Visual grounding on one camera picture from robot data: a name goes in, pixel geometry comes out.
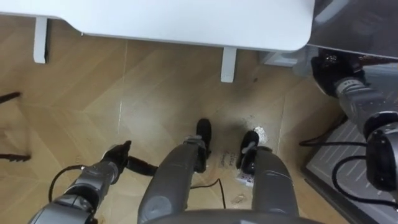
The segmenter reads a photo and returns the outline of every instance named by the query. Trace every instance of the parquet floor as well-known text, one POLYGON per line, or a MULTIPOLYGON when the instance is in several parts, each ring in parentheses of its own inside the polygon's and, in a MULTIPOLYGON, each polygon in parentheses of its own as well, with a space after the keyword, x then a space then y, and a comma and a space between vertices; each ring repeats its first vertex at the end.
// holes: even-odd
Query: parquet floor
MULTIPOLYGON (((49 62, 32 59, 34 20, 0 16, 0 93, 23 97, 0 105, 0 152, 32 154, 26 163, 0 161, 1 223, 26 223, 47 203, 53 176, 72 164, 92 164, 111 145, 132 140, 131 155, 159 164, 202 117, 213 124, 208 171, 193 184, 221 178, 228 208, 249 208, 251 188, 235 180, 229 162, 243 134, 262 126, 287 164, 303 217, 346 221, 302 178, 309 149, 300 140, 324 131, 340 109, 311 79, 259 65, 239 50, 234 83, 220 82, 222 49, 80 36, 62 21, 50 25, 49 62)), ((62 177, 59 195, 78 172, 62 177)), ((135 223, 150 179, 125 171, 97 217, 135 223)), ((219 188, 190 193, 189 209, 221 208, 219 188)))

